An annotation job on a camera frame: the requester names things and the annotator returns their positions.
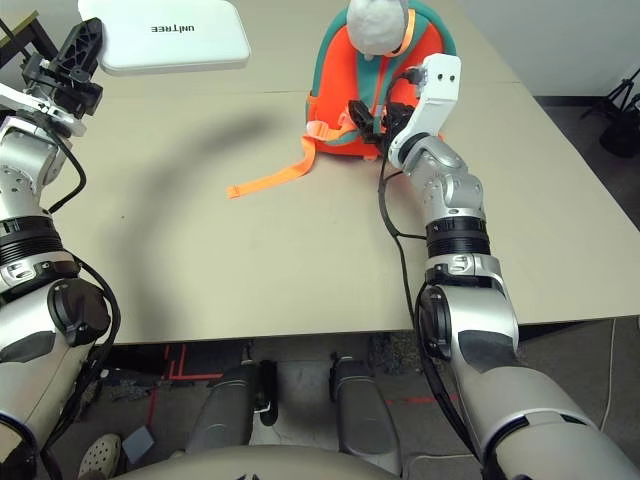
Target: black cable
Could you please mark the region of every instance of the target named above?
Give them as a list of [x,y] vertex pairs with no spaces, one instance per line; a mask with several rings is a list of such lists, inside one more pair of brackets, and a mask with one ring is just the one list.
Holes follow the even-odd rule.
[[67,195],[62,197],[56,203],[51,205],[51,207],[49,208],[49,212],[55,213],[58,210],[60,210],[60,208],[62,208],[67,202],[69,202],[72,198],[74,198],[76,195],[78,195],[82,191],[82,189],[87,184],[87,174],[84,172],[84,169],[82,168],[82,165],[80,165],[80,162],[78,161],[78,159],[71,152],[69,147],[67,147],[67,145],[62,141],[62,139],[60,138],[60,135],[58,135],[58,133],[55,131],[55,128],[53,127],[51,119],[48,117],[45,117],[43,121],[39,121],[38,123],[47,132],[47,135],[49,135],[53,139],[56,145],[58,145],[60,150],[62,150],[62,152],[66,155],[66,157],[69,159],[69,161],[73,164],[74,168],[76,169],[76,172],[78,172],[78,177],[80,177],[78,181],[78,185],[76,185],[76,187],[73,190],[71,190],[71,192],[69,192]]
[[[413,328],[416,332],[420,331],[418,328],[420,298],[422,297],[422,294],[427,288],[427,286],[428,286],[427,282],[424,282],[422,284],[422,287],[420,287],[420,291],[418,292],[418,295],[416,296],[414,316],[412,317]],[[438,370],[435,364],[433,363],[433,359],[431,358],[429,353],[426,351],[425,346],[421,343],[418,344],[418,351],[420,354],[420,362],[422,365],[422,370],[424,371],[424,376],[427,379],[427,383],[429,384],[431,393],[433,393],[433,396],[438,401],[438,405],[440,406],[442,413],[444,414],[445,418],[447,419],[447,421],[449,422],[453,430],[456,432],[458,437],[460,437],[460,440],[462,440],[462,443],[464,443],[464,445],[469,449],[469,451],[473,453],[473,455],[476,458],[478,458],[478,455],[475,449],[473,448],[473,443],[471,441],[471,436],[469,435],[469,430],[467,429],[466,425],[462,421],[462,418],[460,418],[460,415],[458,414],[458,411],[453,406],[453,403],[451,403],[451,397],[449,396],[447,387],[442,381],[442,378],[440,377],[440,374],[438,373]]]
[[23,45],[20,45],[20,42],[18,42],[18,39],[16,38],[16,36],[13,34],[11,29],[7,27],[7,24],[4,23],[1,18],[0,18],[0,28],[4,30],[4,33],[7,34],[7,37],[9,37],[9,40],[11,40],[11,42],[16,46],[16,48],[20,50],[22,55],[24,55],[24,58],[26,60],[29,60],[31,58],[31,54],[27,51],[27,49]]
[[[419,72],[417,70],[407,70],[406,72],[394,77],[391,80],[391,83],[389,84],[389,89],[387,90],[387,93],[385,96],[385,99],[386,99],[385,104],[387,106],[387,111],[389,111],[391,91],[395,86],[395,84],[397,83],[397,81],[400,80],[401,78],[404,78],[410,81],[411,83],[417,83],[418,79],[416,78],[416,75],[418,74]],[[427,283],[424,282],[422,284],[422,287],[420,288],[420,291],[418,292],[418,295],[416,297],[415,306],[414,306],[411,301],[411,290],[409,287],[407,262],[404,254],[404,249],[402,248],[402,244],[400,243],[400,240],[398,240],[398,237],[407,236],[409,238],[419,238],[425,241],[426,241],[426,237],[419,236],[419,235],[408,236],[408,235],[401,234],[401,232],[398,231],[398,229],[393,224],[393,221],[389,217],[389,212],[387,210],[387,204],[386,204],[386,196],[385,196],[386,186],[391,179],[397,177],[403,172],[396,172],[389,175],[388,177],[385,177],[384,172],[385,172],[385,167],[388,161],[388,152],[383,151],[382,154],[383,154],[382,166],[380,167],[380,177],[378,178],[378,206],[380,209],[380,215],[382,216],[382,221],[384,222],[385,227],[387,228],[387,231],[391,235],[391,238],[393,238],[396,246],[398,247],[398,252],[400,253],[400,265],[402,267],[402,283],[404,285],[405,297],[407,300],[407,308],[409,310],[413,328],[417,333],[420,331],[418,329],[420,297],[422,296],[422,293],[424,292],[424,290],[427,288]],[[447,419],[447,421],[449,422],[453,430],[456,432],[458,437],[460,437],[460,440],[469,449],[469,451],[472,452],[473,455],[476,456],[477,458],[477,453],[473,448],[473,443],[471,441],[471,436],[469,435],[469,430],[464,424],[462,418],[460,418],[458,411],[453,406],[453,403],[451,402],[451,398],[449,397],[449,393],[447,392],[444,382],[442,381],[442,378],[440,377],[440,374],[438,373],[438,370],[436,369],[436,366],[433,363],[433,359],[426,351],[425,345],[421,344],[420,342],[418,343],[418,351],[420,353],[422,369],[427,379],[427,383],[429,384],[429,387],[431,388],[431,392],[433,393],[433,396],[437,400],[438,405],[442,410],[442,413],[444,414],[445,418]]]
[[40,452],[42,462],[52,480],[61,480],[61,477],[59,476],[60,469],[50,452],[50,448],[73,423],[78,408],[80,407],[82,395],[84,394],[87,387],[91,384],[91,382],[95,378],[97,378],[97,376],[101,372],[102,366],[104,365],[104,362],[107,359],[107,356],[109,355],[111,347],[113,346],[113,343],[115,341],[116,334],[120,329],[120,323],[122,320],[122,315],[120,313],[120,307],[118,306],[116,296],[113,293],[113,290],[111,290],[111,287],[109,286],[107,281],[91,265],[74,255],[73,253],[71,253],[71,255],[73,256],[73,259],[76,261],[76,263],[80,265],[83,270],[89,273],[89,275],[91,275],[102,288],[103,296],[111,307],[111,328],[109,330],[109,335],[107,336],[104,343],[97,347],[96,350],[94,350],[94,352],[87,358],[87,365],[89,365],[89,370],[82,375],[82,378],[80,380],[77,381],[74,392],[71,394],[69,400],[62,409],[62,412],[58,419],[58,423],[52,430],[51,435],[45,442],[44,447]]

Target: beige table surface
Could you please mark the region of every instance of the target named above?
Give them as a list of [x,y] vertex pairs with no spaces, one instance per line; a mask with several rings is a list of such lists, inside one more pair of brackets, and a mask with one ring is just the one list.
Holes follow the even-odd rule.
[[[640,313],[638,231],[486,41],[439,5],[466,52],[446,138],[485,185],[492,249],[520,323]],[[300,13],[289,7],[283,15]],[[379,163],[320,156],[304,178],[226,198],[227,185],[301,155],[310,67],[261,70],[269,48],[252,41],[244,72],[109,78],[86,137],[75,140],[89,184],[56,225],[112,284],[120,343],[409,328],[397,251],[377,208]],[[474,49],[495,68],[474,61]],[[275,91],[284,89],[294,91]],[[67,165],[45,204],[75,182]],[[398,226],[422,232],[408,182],[389,194]],[[406,249],[415,294],[425,248]]]

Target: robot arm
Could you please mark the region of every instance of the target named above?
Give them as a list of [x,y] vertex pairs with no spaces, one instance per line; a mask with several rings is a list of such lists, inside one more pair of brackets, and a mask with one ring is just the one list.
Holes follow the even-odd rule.
[[67,401],[74,385],[77,393],[85,384],[83,368],[95,371],[91,348],[112,323],[103,290],[78,278],[81,265],[40,205],[43,188],[69,154],[68,138],[84,133],[81,118],[100,100],[102,89],[89,80],[101,38],[99,20],[83,22],[54,60],[30,57],[23,67],[24,92],[0,84],[0,104],[15,111],[0,125],[3,478],[30,478],[35,472],[33,457],[55,431],[61,412],[72,413]]
[[450,78],[459,77],[459,59],[433,55],[420,70],[420,101],[388,152],[424,199],[428,260],[415,327],[422,353],[451,369],[485,478],[640,478],[553,380],[518,361],[518,324],[491,255],[482,184],[435,136],[457,99]]

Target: teal backpack trim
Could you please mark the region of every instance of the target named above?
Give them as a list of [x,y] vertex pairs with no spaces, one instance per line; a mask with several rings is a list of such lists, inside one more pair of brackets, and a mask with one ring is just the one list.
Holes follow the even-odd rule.
[[320,44],[320,50],[316,57],[316,68],[313,72],[313,87],[311,88],[311,95],[316,97],[318,90],[320,90],[320,81],[322,80],[322,67],[324,66],[324,57],[327,55],[327,50],[331,44],[331,40],[338,31],[347,24],[347,9],[342,10],[336,18],[333,19],[331,25],[327,29],[327,33],[324,34],[322,43]]
[[440,18],[440,15],[422,2],[410,1],[409,8],[413,8],[417,14],[427,17],[427,19],[435,25],[436,29],[442,36],[442,41],[444,42],[444,53],[447,55],[456,55],[456,44],[453,41],[451,32],[449,32],[449,29]]

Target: cable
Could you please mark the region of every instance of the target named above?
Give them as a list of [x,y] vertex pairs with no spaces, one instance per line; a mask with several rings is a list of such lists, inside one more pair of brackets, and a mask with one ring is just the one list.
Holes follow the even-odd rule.
[[[389,88],[387,90],[387,93],[385,95],[385,102],[386,102],[386,106],[387,106],[387,111],[389,111],[389,105],[390,105],[390,99],[391,99],[391,91],[394,87],[394,85],[397,83],[397,81],[401,78],[407,79],[409,80],[411,83],[417,83],[419,81],[419,77],[416,77],[416,75],[419,75],[420,72],[417,69],[410,69],[407,70],[406,72],[394,77],[391,80],[391,83],[389,84]],[[393,238],[394,243],[396,244],[396,246],[398,247],[398,252],[400,254],[400,265],[402,267],[402,283],[404,286],[404,290],[405,290],[405,297],[406,297],[406,301],[407,301],[407,309],[409,310],[409,315],[411,318],[411,321],[413,323],[413,327],[414,330],[416,332],[419,332],[418,329],[418,312],[419,312],[419,306],[420,306],[420,297],[422,296],[422,293],[424,292],[424,290],[427,287],[427,283],[424,282],[422,284],[422,287],[420,288],[420,291],[418,292],[418,295],[416,296],[416,301],[415,301],[415,307],[411,301],[411,290],[409,287],[409,279],[408,279],[408,273],[407,273],[407,262],[406,262],[406,258],[405,258],[405,254],[404,254],[404,249],[402,248],[402,244],[400,243],[400,240],[398,240],[398,237],[400,236],[408,236],[405,234],[402,234],[401,232],[398,231],[398,229],[395,227],[395,225],[393,224],[393,221],[391,220],[391,218],[389,217],[389,212],[387,210],[387,205],[386,205],[386,196],[385,196],[385,192],[386,192],[386,186],[387,183],[397,177],[398,175],[402,174],[403,172],[396,172],[393,173],[391,175],[389,175],[388,177],[385,177],[385,167],[388,161],[388,154],[387,151],[383,151],[382,152],[382,166],[380,167],[380,176],[378,177],[378,206],[380,209],[380,215],[382,216],[382,221],[385,225],[385,227],[387,228],[387,231],[389,232],[389,234],[391,235],[391,237]],[[423,236],[408,236],[409,238],[419,238],[419,239],[423,239],[423,240],[427,240],[426,237]],[[473,442],[471,441],[471,436],[469,435],[469,430],[467,429],[466,425],[464,424],[464,422],[462,421],[462,418],[460,418],[460,415],[458,414],[458,411],[455,409],[455,407],[453,406],[453,403],[451,403],[451,398],[449,397],[449,393],[447,392],[447,389],[444,385],[444,382],[442,381],[442,378],[440,377],[440,374],[438,373],[436,366],[433,363],[433,359],[431,358],[431,356],[428,354],[428,352],[426,351],[426,347],[425,345],[422,344],[418,344],[418,351],[420,353],[420,360],[421,360],[421,364],[422,364],[422,369],[424,371],[424,375],[427,379],[427,383],[429,384],[429,387],[431,388],[431,392],[433,393],[433,396],[436,398],[438,405],[440,406],[440,409],[442,410],[442,413],[444,414],[445,418],[447,419],[447,421],[449,422],[449,424],[451,425],[451,427],[453,428],[453,430],[456,432],[456,434],[458,435],[458,437],[460,437],[460,440],[464,443],[464,445],[469,449],[470,452],[472,452],[472,454],[474,456],[477,457],[477,454],[473,448]]]
[[51,435],[47,439],[40,452],[40,457],[42,462],[47,470],[47,473],[51,477],[52,480],[61,480],[60,476],[60,468],[53,458],[53,455],[50,452],[51,446],[62,436],[67,428],[73,423],[75,415],[80,406],[80,401],[82,399],[82,395],[87,387],[91,384],[91,382],[98,376],[98,374],[102,371],[102,365],[104,364],[109,352],[111,351],[111,347],[116,338],[116,334],[120,329],[120,323],[122,320],[122,315],[120,313],[120,307],[118,306],[118,302],[116,300],[116,296],[111,290],[111,287],[107,283],[107,281],[88,263],[71,253],[73,259],[76,263],[89,275],[91,275],[96,282],[100,285],[103,290],[103,296],[109,303],[111,307],[111,328],[109,330],[109,335],[102,345],[96,348],[94,352],[87,358],[87,365],[89,365],[89,370],[82,375],[82,378],[77,381],[76,388],[74,392],[69,397],[69,400],[65,404],[62,412],[60,413],[60,417],[58,419],[58,423],[54,427],[51,432]]
[[7,37],[9,37],[9,40],[11,40],[11,42],[16,46],[16,48],[20,50],[22,55],[24,55],[25,60],[29,60],[31,58],[31,54],[27,51],[27,49],[24,46],[20,45],[20,42],[18,42],[18,39],[16,38],[16,36],[13,34],[11,29],[7,27],[7,24],[4,23],[1,18],[0,18],[0,28],[4,30],[4,33],[7,34]]
[[411,476],[411,467],[418,460],[426,458],[428,460],[451,460],[454,458],[474,458],[471,453],[454,453],[450,455],[438,455],[432,453],[412,453],[407,456],[407,459],[404,462],[402,467],[402,478],[403,480],[409,480]]
[[44,117],[44,119],[42,119],[41,117],[37,117],[37,118],[40,119],[40,121],[38,121],[40,126],[44,129],[45,132],[47,132],[47,135],[49,135],[53,139],[53,141],[56,143],[56,145],[58,145],[60,150],[62,150],[62,152],[66,155],[66,157],[69,159],[69,161],[73,164],[74,168],[76,169],[76,172],[78,172],[78,177],[80,177],[80,180],[78,181],[78,185],[76,185],[76,187],[73,190],[71,190],[71,192],[69,192],[67,195],[62,197],[56,203],[51,205],[51,207],[49,208],[49,212],[55,213],[58,210],[60,210],[60,208],[62,208],[67,202],[69,202],[72,198],[74,198],[76,195],[78,195],[82,191],[82,189],[87,184],[87,174],[84,172],[84,169],[82,168],[82,165],[80,165],[80,162],[78,161],[78,159],[75,157],[73,153],[71,153],[71,150],[69,149],[69,147],[67,147],[67,145],[60,138],[60,135],[58,135],[58,133],[55,131],[51,119],[48,117]]
[[611,411],[611,391],[613,390],[613,341],[616,338],[616,320],[613,319],[613,323],[611,325],[611,345],[609,347],[609,388],[607,393],[607,406],[604,409],[604,414],[602,415],[602,421],[600,422],[600,431],[604,432],[604,427],[607,424],[607,419],[609,418],[609,412]]
[[387,210],[387,202],[386,202],[386,196],[385,196],[385,193],[387,190],[387,183],[392,178],[395,178],[398,175],[402,174],[402,172],[393,173],[385,178],[384,171],[385,171],[386,164],[387,164],[387,156],[384,155],[382,157],[382,167],[380,168],[380,177],[378,178],[378,207],[380,209],[380,215],[382,216],[382,221],[385,227],[387,227],[387,231],[389,232],[389,235],[391,235],[391,238],[393,238],[393,241],[396,244],[396,247],[398,247],[398,253],[400,254],[400,265],[402,267],[402,283],[404,286],[404,292],[405,292],[405,297],[407,301],[407,309],[409,310],[409,317],[413,318],[413,302],[411,300],[411,289],[409,287],[409,274],[407,271],[407,260],[404,254],[404,249],[402,248],[402,244],[400,243],[400,240],[398,240],[398,237],[417,238],[425,241],[427,240],[427,237],[420,236],[420,235],[409,235],[409,234],[404,234],[400,232],[396,228],[396,226],[393,224],[393,221],[391,220],[391,218],[389,217],[389,211]]

